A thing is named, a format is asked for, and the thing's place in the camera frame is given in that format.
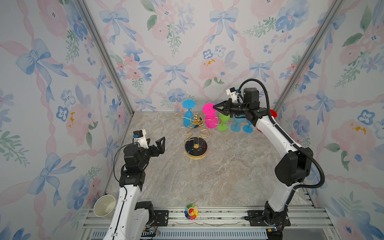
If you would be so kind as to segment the green wine glass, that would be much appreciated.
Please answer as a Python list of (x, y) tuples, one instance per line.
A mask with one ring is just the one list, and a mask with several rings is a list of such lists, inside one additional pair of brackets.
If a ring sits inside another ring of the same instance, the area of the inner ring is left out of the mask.
[(220, 123), (217, 128), (219, 131), (224, 132), (228, 129), (227, 122), (229, 121), (230, 116), (220, 113), (219, 119), (220, 119)]

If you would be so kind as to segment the teal wine glass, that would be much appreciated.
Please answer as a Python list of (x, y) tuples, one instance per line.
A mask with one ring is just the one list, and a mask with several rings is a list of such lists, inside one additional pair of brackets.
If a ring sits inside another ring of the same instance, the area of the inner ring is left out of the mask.
[(244, 122), (245, 117), (244, 116), (234, 116), (234, 124), (231, 125), (231, 130), (233, 132), (239, 132), (241, 130), (240, 124)]

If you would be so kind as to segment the pink wine glass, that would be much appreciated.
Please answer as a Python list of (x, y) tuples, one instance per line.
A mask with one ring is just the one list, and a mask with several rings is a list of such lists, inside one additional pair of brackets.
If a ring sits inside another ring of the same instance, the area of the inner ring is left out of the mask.
[(216, 115), (213, 103), (207, 103), (203, 106), (205, 116), (205, 125), (208, 129), (215, 129), (219, 125), (219, 119)]

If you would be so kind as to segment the blue wine glass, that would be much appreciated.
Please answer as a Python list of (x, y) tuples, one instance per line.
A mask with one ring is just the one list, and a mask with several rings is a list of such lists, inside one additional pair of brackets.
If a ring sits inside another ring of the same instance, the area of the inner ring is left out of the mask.
[(247, 120), (247, 124), (243, 126), (243, 131), (245, 133), (251, 134), (253, 130), (254, 129), (253, 129), (252, 123), (249, 120)]
[(195, 106), (196, 106), (196, 103), (193, 100), (185, 100), (183, 102), (183, 107), (187, 110), (187, 112), (183, 117), (183, 123), (185, 128), (188, 128), (193, 123), (192, 118), (194, 117), (194, 114), (192, 112), (192, 109)]

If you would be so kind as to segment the red wine glass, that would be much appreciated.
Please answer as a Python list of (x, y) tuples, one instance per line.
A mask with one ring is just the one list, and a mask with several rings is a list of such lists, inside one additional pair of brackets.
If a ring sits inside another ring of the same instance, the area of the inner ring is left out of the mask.
[(270, 113), (274, 117), (274, 119), (277, 118), (278, 114), (274, 110), (270, 110)]

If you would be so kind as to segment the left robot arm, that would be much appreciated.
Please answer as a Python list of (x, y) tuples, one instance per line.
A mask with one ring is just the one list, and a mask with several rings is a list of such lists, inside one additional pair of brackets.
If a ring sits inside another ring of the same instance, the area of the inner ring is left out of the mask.
[(152, 157), (165, 153), (166, 138), (145, 148), (150, 139), (127, 144), (123, 147), (125, 164), (121, 168), (119, 198), (105, 240), (139, 240), (142, 232), (155, 224), (154, 206), (151, 201), (140, 202), (145, 182), (145, 169)]

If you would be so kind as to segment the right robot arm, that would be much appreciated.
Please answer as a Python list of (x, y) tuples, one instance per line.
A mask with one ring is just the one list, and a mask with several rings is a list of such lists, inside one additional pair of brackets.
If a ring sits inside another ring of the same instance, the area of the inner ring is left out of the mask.
[(230, 117), (245, 117), (251, 124), (261, 131), (278, 151), (281, 160), (275, 167), (277, 183), (270, 199), (260, 217), (247, 217), (250, 222), (264, 222), (281, 230), (286, 221), (288, 205), (296, 193), (297, 186), (309, 175), (313, 152), (301, 149), (275, 121), (268, 108), (262, 108), (259, 102), (259, 91), (256, 88), (246, 88), (243, 101), (239, 102), (239, 95), (235, 88), (227, 90), (229, 99), (214, 105), (219, 113)]

